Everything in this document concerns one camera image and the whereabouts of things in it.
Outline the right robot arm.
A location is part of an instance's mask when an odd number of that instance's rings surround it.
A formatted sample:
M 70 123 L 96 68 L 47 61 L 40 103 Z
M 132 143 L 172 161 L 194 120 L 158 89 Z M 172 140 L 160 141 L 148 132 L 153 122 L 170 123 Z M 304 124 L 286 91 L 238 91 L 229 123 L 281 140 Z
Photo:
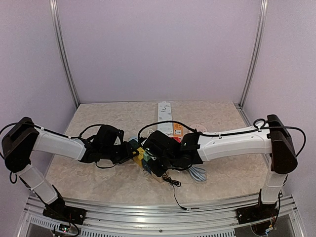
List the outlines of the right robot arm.
M 161 177 L 167 170 L 184 171 L 193 165 L 213 159 L 247 154 L 270 155 L 270 171 L 260 190 L 259 201 L 252 214 L 263 219 L 276 206 L 279 192 L 289 173 L 298 166 L 290 130 L 302 129 L 285 126 L 277 115 L 259 118 L 252 126 L 224 132 L 202 133 L 189 128 L 181 142 L 161 131 L 154 131 L 140 140 L 140 146 L 149 154 L 150 170 Z

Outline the blue cube socket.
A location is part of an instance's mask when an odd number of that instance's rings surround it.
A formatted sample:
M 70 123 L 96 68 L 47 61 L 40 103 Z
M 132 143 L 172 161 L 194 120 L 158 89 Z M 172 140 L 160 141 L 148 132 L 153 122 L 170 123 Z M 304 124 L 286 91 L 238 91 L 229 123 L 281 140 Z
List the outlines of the blue cube socket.
M 150 168 L 149 168 L 149 166 L 148 166 L 147 164 L 144 164 L 144 165 L 143 165 L 143 169 L 144 169 L 145 171 L 147 171 L 149 174 L 152 174 L 152 172 L 151 172 L 151 170 L 150 170 Z

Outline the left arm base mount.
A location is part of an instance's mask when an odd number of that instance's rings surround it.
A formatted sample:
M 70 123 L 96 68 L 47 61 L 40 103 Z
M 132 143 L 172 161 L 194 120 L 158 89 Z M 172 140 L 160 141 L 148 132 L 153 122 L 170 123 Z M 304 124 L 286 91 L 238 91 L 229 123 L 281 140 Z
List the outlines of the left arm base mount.
M 57 205 L 57 206 L 47 206 L 43 211 L 43 216 L 69 222 L 76 225 L 82 225 L 85 216 L 86 216 L 86 210 L 83 208 L 77 208 L 72 206 L 66 206 L 66 205 Z

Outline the mint green USB charger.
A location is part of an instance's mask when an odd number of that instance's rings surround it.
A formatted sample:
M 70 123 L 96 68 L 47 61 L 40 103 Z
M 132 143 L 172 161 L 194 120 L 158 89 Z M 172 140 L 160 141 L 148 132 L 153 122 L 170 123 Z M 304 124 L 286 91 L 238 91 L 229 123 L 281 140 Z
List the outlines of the mint green USB charger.
M 151 159 L 151 156 L 148 153 L 144 153 L 143 160 L 142 160 L 143 165 L 146 165 L 150 159 Z

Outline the black power adapter with cable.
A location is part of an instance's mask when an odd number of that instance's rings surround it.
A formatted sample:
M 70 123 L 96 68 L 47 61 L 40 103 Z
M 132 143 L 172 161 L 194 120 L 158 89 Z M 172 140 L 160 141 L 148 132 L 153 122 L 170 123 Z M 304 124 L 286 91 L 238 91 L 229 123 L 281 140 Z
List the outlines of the black power adapter with cable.
M 156 175 L 157 177 L 161 177 L 163 179 L 163 181 L 167 182 L 172 188 L 173 188 L 173 196 L 174 196 L 174 199 L 177 203 L 177 205 L 184 211 L 188 211 L 188 208 L 182 206 L 177 197 L 176 197 L 176 193 L 175 193 L 175 188 L 176 187 L 181 187 L 181 182 L 178 181 L 178 180 L 174 180 L 170 177 L 170 175 L 167 174 L 167 168 L 164 167 L 163 165 L 159 164 L 158 163 L 158 160 L 154 160 L 154 161 L 151 161 L 149 162 L 149 167 L 150 167 L 150 170 L 151 172 Z

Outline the dark green cube socket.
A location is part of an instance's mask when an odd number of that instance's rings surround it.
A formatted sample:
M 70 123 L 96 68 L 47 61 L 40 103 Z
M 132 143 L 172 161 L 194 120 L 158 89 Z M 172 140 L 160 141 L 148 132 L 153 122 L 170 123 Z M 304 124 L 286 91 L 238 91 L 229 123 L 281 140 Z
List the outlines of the dark green cube socket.
M 131 151 L 136 151 L 138 148 L 140 148 L 139 143 L 135 139 L 128 141 L 128 144 Z

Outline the yellow cube socket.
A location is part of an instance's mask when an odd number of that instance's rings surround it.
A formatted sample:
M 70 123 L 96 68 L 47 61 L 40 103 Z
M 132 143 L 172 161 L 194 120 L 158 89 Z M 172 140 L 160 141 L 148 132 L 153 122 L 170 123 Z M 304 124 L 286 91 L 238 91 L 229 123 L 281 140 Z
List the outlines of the yellow cube socket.
M 137 149 L 138 154 L 135 154 L 135 157 L 133 158 L 134 162 L 137 163 L 140 167 L 143 167 L 143 159 L 145 151 L 143 148 L 139 147 Z

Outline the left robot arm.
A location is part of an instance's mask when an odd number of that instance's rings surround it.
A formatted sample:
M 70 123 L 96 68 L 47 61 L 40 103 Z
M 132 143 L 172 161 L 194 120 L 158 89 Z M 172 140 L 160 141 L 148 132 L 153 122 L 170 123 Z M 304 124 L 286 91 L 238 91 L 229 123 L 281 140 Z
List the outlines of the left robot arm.
M 124 131 L 107 124 L 97 124 L 98 131 L 87 139 L 79 136 L 63 135 L 33 123 L 29 117 L 8 124 L 4 135 L 0 156 L 6 168 L 20 178 L 33 191 L 56 218 L 63 220 L 69 215 L 60 193 L 31 164 L 34 151 L 59 155 L 81 163 L 97 164 L 102 159 L 110 160 L 113 166 L 122 164 L 139 152 L 124 141 Z

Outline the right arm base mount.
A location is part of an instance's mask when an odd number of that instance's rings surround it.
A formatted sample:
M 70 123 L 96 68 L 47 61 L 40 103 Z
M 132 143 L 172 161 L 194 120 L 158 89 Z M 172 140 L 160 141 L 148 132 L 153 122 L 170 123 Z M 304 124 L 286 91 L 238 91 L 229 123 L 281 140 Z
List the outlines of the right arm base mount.
M 242 207 L 236 210 L 238 224 L 247 224 L 251 222 L 261 221 L 264 219 L 277 216 L 278 210 L 275 205 L 253 205 Z

